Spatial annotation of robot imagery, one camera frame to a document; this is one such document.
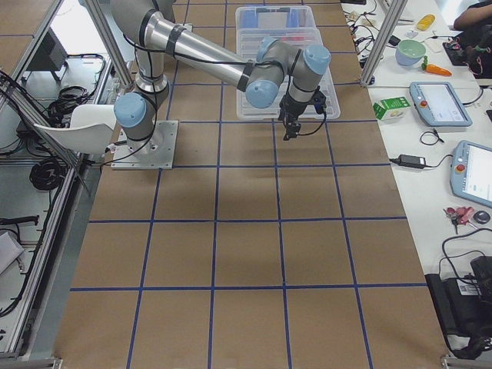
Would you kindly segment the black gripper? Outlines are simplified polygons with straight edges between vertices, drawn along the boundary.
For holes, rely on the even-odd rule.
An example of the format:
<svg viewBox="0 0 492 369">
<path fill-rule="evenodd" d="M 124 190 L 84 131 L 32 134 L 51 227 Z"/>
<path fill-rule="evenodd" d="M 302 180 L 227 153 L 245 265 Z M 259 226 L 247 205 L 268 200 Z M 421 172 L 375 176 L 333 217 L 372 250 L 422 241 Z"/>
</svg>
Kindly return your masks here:
<svg viewBox="0 0 492 369">
<path fill-rule="evenodd" d="M 280 113 L 278 120 L 284 126 L 284 141 L 289 141 L 296 138 L 301 130 L 301 125 L 298 123 L 298 118 L 304 113 L 306 107 L 311 103 L 311 98 L 307 101 L 298 101 L 293 98 L 287 91 L 280 101 Z"/>
</svg>

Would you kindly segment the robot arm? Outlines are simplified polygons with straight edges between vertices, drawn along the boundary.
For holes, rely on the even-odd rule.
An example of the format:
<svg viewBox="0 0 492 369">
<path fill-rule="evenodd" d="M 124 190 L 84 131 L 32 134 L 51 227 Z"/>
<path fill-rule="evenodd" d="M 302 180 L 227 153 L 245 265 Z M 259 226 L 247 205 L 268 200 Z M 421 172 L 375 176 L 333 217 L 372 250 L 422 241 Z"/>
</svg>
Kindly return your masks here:
<svg viewBox="0 0 492 369">
<path fill-rule="evenodd" d="M 274 104 L 281 84 L 288 84 L 279 102 L 284 140 L 300 136 L 299 117 L 307 106 L 327 116 L 319 83 L 331 62 L 323 45 L 297 48 L 267 36 L 255 60 L 247 60 L 175 23 L 171 5 L 156 1 L 112 1 L 110 9 L 124 37 L 145 55 L 168 55 L 243 92 L 255 108 Z"/>
</svg>

